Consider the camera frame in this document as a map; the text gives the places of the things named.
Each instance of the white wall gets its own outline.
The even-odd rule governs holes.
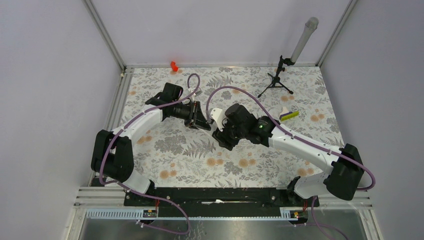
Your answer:
[[[81,0],[0,11],[0,239],[57,240],[120,70]]]
[[[321,68],[385,240],[424,239],[424,2],[358,1]]]
[[[136,64],[268,64],[289,58],[310,17],[318,29],[298,63],[315,63],[349,0],[93,0],[122,59]]]

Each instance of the tripod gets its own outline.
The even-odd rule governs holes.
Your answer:
[[[294,65],[295,63],[294,62],[292,62],[292,61],[290,61],[290,58],[286,58],[286,59],[284,59],[283,58],[283,55],[281,55],[280,57],[279,57],[279,62],[278,62],[278,67],[277,67],[277,72],[275,73],[275,76],[273,76],[273,75],[271,75],[270,73],[268,73],[268,75],[271,77],[271,84],[270,85],[268,85],[266,88],[265,88],[265,90],[263,90],[263,92],[261,92],[258,96],[257,96],[257,98],[260,98],[261,96],[262,96],[262,94],[263,93],[265,93],[265,91],[267,90],[267,89],[278,89],[278,88],[285,88],[287,91],[288,91],[288,93],[290,93],[290,94],[293,94],[293,91],[292,90],[290,90],[290,89],[288,89],[286,86],[284,86],[284,84],[282,84],[281,82],[280,82],[280,77],[279,77],[279,74],[281,73],[281,72],[284,72],[285,70],[286,70],[286,68],[285,67],[283,67],[283,64],[286,64],[287,66],[292,66],[292,65]]]

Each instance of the orange plastic object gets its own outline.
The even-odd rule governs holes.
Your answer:
[[[172,71],[174,71],[174,72],[178,71],[178,67],[177,67],[177,65],[175,65],[174,61],[171,62],[171,68],[172,68]]]

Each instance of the tabletop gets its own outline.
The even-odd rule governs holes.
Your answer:
[[[184,88],[189,94],[187,78],[200,75],[202,93],[196,95],[205,114],[206,101],[218,87],[235,86],[257,96],[270,83],[267,73],[275,67],[188,67],[173,72],[170,68],[135,68],[126,98],[121,122],[135,116],[145,101],[161,92],[165,83]],[[287,67],[280,73],[284,88],[268,89],[261,104],[278,119],[286,107],[299,115],[283,123],[292,130],[326,144],[343,146],[342,136],[334,115],[319,67]],[[190,84],[195,86],[197,78]],[[210,109],[224,111],[239,103],[256,117],[264,116],[261,108],[238,90],[222,89],[211,102]],[[310,176],[321,170],[291,153],[241,140],[229,151],[218,146],[210,134],[189,129],[183,120],[167,118],[150,129],[140,139],[133,139],[135,169],[155,182],[156,187],[286,187],[296,176]]]

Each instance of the yellow-green object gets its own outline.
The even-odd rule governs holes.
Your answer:
[[[297,115],[299,115],[299,111],[294,111],[294,112],[289,113],[289,114],[281,115],[281,116],[279,117],[279,120],[280,120],[280,121],[285,121],[285,120],[287,120],[287,119],[294,118],[294,117],[296,117]]]

